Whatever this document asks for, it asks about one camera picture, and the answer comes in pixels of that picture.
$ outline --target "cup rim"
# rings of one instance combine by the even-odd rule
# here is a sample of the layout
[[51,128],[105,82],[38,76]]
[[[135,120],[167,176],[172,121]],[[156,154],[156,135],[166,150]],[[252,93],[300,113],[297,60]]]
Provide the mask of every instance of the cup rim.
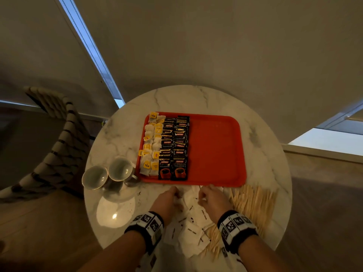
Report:
[[119,160],[119,159],[122,159],[122,160],[126,160],[126,161],[128,161],[129,162],[129,164],[131,165],[131,167],[133,168],[133,170],[134,170],[134,165],[133,165],[133,163],[132,163],[132,161],[131,160],[129,160],[127,157],[124,157],[124,156],[118,156],[118,157],[115,157],[112,161],[111,161],[111,163],[110,163],[110,165],[108,166],[108,176],[110,177],[110,179],[112,179],[113,181],[117,181],[117,182],[123,182],[123,181],[126,181],[126,179],[127,178],[129,178],[130,176],[132,176],[132,175],[134,175],[134,173],[132,173],[131,172],[131,174],[127,177],[127,178],[125,178],[125,179],[115,179],[115,178],[113,178],[111,175],[110,175],[110,171],[109,171],[109,169],[110,169],[110,166],[116,161],[116,160]]
[[[106,179],[104,180],[104,181],[102,181],[101,182],[101,185],[99,186],[99,187],[96,187],[96,188],[89,188],[89,187],[86,187],[85,186],[85,184],[84,184],[84,176],[85,176],[85,173],[88,171],[88,170],[90,170],[90,169],[92,169],[92,168],[94,168],[94,167],[102,167],[102,169],[105,169],[106,170],[106,174],[107,174],[107,177],[106,177]],[[106,181],[107,181],[107,179],[108,179],[108,177],[109,177],[109,170],[105,167],[105,166],[103,166],[103,165],[101,165],[101,164],[96,164],[96,165],[93,165],[93,166],[91,166],[91,167],[89,167],[87,170],[85,170],[85,172],[83,173],[83,175],[82,175],[82,185],[83,185],[83,187],[84,188],[86,188],[86,189],[88,189],[88,190],[97,190],[97,189],[99,189],[99,188],[101,188],[105,183],[106,183]]]

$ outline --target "coffee cup image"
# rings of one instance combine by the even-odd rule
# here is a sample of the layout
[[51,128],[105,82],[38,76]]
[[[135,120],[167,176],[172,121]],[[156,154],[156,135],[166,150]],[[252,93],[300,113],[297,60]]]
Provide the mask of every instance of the coffee cup image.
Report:
[[185,173],[184,168],[176,168],[175,169],[175,177],[176,178],[186,178],[187,174]]
[[170,179],[171,178],[171,172],[170,169],[165,168],[160,170],[160,177],[162,179]]

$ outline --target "round table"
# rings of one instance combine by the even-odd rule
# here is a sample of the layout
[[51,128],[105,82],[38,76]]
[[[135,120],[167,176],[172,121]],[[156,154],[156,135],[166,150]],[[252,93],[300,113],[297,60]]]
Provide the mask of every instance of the round table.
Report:
[[[215,89],[178,85],[159,88],[136,97],[119,109],[105,124],[91,148],[86,169],[96,164],[108,166],[116,156],[125,156],[136,164],[145,117],[151,111],[187,114],[214,114],[235,118],[240,124],[247,170],[247,184],[278,189],[272,221],[265,242],[276,249],[287,227],[292,205],[292,183],[282,147],[263,119],[240,100]],[[170,185],[141,183],[135,196],[124,203],[112,203],[102,190],[86,190],[85,204],[89,221],[100,245],[105,248],[119,238],[128,223],[149,210],[157,196]],[[182,191],[188,185],[177,185]],[[211,262],[210,256],[190,259],[160,242],[155,270],[221,271],[228,269],[223,255]]]

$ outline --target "wristband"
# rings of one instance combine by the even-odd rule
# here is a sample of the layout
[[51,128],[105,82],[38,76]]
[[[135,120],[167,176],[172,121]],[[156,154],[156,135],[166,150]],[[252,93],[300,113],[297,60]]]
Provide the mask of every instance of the wristband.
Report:
[[232,254],[238,253],[238,247],[249,236],[258,236],[256,226],[245,215],[235,210],[225,212],[218,220],[217,226],[226,250]]
[[125,233],[131,230],[137,231],[143,236],[146,252],[151,255],[161,240],[161,235],[164,231],[164,220],[156,212],[149,211],[144,215],[136,216],[128,228],[126,228]]

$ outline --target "woven chair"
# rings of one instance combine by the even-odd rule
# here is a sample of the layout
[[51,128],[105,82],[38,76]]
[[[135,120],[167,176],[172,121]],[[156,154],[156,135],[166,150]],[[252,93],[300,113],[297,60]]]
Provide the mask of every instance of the woven chair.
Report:
[[16,185],[0,190],[0,203],[40,198],[64,187],[89,153],[89,133],[73,103],[56,91],[26,87],[25,93],[50,117],[65,119],[58,141],[33,172]]

